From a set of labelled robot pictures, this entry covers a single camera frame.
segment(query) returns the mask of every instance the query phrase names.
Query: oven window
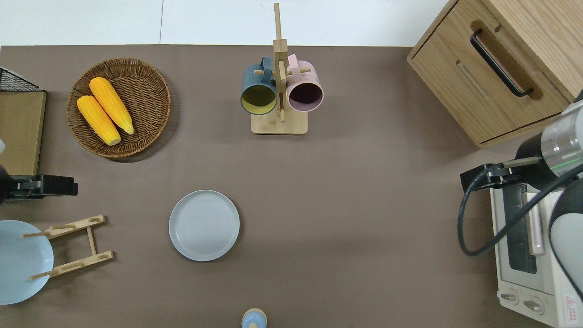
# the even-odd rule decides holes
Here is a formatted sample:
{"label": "oven window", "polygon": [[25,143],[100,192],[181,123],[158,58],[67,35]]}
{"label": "oven window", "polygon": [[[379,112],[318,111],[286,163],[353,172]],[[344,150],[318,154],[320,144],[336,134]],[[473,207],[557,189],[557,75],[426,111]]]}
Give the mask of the oven window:
{"label": "oven window", "polygon": [[[502,192],[504,196],[504,215],[506,223],[508,223],[514,214],[522,208],[522,205],[526,203],[526,185],[505,187]],[[536,257],[531,255],[528,250],[527,224],[526,218],[522,218],[508,232],[506,236],[508,241],[508,261],[510,262],[510,267],[514,270],[535,274]]]}

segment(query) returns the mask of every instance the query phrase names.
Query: warning label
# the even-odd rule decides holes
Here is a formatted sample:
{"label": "warning label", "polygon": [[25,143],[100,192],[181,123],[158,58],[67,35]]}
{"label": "warning label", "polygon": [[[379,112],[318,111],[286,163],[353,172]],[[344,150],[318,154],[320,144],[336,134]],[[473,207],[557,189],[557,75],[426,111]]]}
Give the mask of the warning label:
{"label": "warning label", "polygon": [[577,317],[577,304],[575,303],[575,295],[565,295],[565,322],[566,323],[578,323],[579,318]]}

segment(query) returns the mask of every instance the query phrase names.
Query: wicker basket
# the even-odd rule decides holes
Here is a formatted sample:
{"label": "wicker basket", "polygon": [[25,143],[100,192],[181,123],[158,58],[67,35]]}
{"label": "wicker basket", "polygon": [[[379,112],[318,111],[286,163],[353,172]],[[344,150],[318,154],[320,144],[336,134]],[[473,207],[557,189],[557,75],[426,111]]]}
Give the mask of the wicker basket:
{"label": "wicker basket", "polygon": [[[108,146],[89,127],[77,108],[77,99],[91,95],[89,81],[108,79],[132,117],[134,134],[118,128],[121,142]],[[170,117],[170,90],[158,71],[133,58],[103,61],[88,70],[71,90],[67,102],[67,121],[71,133],[81,146],[95,155],[119,159],[135,155],[154,143]]]}

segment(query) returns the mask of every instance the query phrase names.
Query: pink mug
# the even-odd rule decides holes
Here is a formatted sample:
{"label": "pink mug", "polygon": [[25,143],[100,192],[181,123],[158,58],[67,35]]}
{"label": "pink mug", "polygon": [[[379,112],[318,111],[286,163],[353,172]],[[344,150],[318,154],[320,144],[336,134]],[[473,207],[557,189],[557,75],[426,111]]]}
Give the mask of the pink mug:
{"label": "pink mug", "polygon": [[[320,106],[324,92],[314,66],[307,61],[297,60],[295,54],[287,57],[287,67],[291,75],[287,77],[287,104],[297,111],[312,111]],[[309,72],[300,72],[309,68]]]}

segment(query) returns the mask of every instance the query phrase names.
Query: yellow corn cob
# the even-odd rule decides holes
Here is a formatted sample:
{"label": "yellow corn cob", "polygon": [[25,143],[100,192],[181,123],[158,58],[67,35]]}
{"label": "yellow corn cob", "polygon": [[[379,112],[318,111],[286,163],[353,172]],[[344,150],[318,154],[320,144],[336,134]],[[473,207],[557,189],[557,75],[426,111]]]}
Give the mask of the yellow corn cob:
{"label": "yellow corn cob", "polygon": [[119,144],[121,141],[120,133],[117,131],[111,119],[97,99],[93,96],[82,96],[77,99],[77,108],[87,121],[93,131],[109,146]]}
{"label": "yellow corn cob", "polygon": [[104,78],[93,78],[89,88],[112,121],[128,134],[134,134],[132,118],[111,83]]}

